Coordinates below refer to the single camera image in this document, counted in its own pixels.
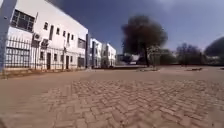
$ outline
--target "door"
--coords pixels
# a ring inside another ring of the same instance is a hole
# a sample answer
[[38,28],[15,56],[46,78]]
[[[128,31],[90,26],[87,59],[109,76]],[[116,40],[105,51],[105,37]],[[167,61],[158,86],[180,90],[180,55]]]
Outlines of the door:
[[66,69],[69,69],[69,56],[66,56]]
[[47,70],[51,69],[51,53],[47,53]]
[[78,57],[78,67],[84,67],[85,59]]
[[54,33],[54,26],[51,25],[50,34],[49,34],[49,40],[53,39],[53,33]]

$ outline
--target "metal fence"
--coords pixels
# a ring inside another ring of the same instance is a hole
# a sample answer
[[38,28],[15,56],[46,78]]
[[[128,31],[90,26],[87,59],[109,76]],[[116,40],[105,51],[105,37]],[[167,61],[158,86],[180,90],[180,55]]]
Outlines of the metal fence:
[[64,48],[52,48],[43,42],[8,37],[4,69],[76,69],[84,67],[85,55]]

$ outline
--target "white building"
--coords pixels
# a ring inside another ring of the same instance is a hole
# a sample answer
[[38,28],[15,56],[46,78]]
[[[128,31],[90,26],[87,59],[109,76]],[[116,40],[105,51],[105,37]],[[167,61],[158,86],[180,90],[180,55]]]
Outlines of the white building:
[[88,29],[46,0],[0,0],[0,28],[0,35],[9,38],[6,67],[71,69],[85,65]]
[[101,68],[101,59],[102,59],[102,47],[103,43],[91,38],[90,41],[90,64],[93,68]]
[[108,66],[115,66],[116,62],[116,49],[113,48],[109,43],[103,44],[102,48],[102,66],[108,67]]

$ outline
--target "window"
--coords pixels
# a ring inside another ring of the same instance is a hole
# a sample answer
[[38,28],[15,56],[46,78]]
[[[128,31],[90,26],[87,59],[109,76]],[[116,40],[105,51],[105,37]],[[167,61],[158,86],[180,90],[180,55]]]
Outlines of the window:
[[86,48],[86,41],[79,38],[78,39],[78,48],[85,49]]
[[78,67],[84,67],[85,66],[85,59],[82,57],[78,57]]
[[54,54],[54,61],[58,61],[58,55]]
[[5,66],[9,68],[28,68],[30,66],[30,50],[6,48]]
[[56,32],[57,35],[60,35],[60,28],[57,28],[57,32]]
[[44,24],[44,29],[45,29],[45,30],[48,29],[48,23],[47,23],[47,22],[45,22],[45,24]]
[[44,60],[44,52],[40,52],[40,60]]
[[49,40],[53,39],[53,33],[54,33],[54,25],[51,25]]
[[73,62],[73,56],[71,56],[70,61]]
[[70,33],[68,33],[68,36],[67,36],[67,43],[69,43],[69,40],[70,40]]
[[35,20],[34,17],[29,16],[18,10],[15,10],[11,21],[11,25],[32,32],[34,20]]
[[74,40],[74,35],[72,35],[72,40]]
[[93,54],[93,48],[90,48],[90,54]]
[[63,36],[64,36],[64,37],[65,37],[65,35],[66,35],[66,31],[63,32]]
[[64,55],[61,55],[61,62],[64,61]]

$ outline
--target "roof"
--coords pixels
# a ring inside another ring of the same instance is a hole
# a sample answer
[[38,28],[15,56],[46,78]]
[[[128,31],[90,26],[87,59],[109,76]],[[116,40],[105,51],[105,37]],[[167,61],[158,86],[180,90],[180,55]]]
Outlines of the roof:
[[86,28],[84,25],[82,25],[81,23],[79,23],[76,19],[74,19],[72,16],[70,16],[68,13],[66,13],[64,10],[62,10],[61,8],[59,8],[58,6],[56,6],[55,4],[53,4],[52,2],[50,2],[49,0],[44,0],[44,1],[47,2],[48,4],[52,5],[53,7],[55,7],[56,9],[58,9],[59,11],[63,12],[66,16],[68,16],[71,19],[75,20],[82,27]]

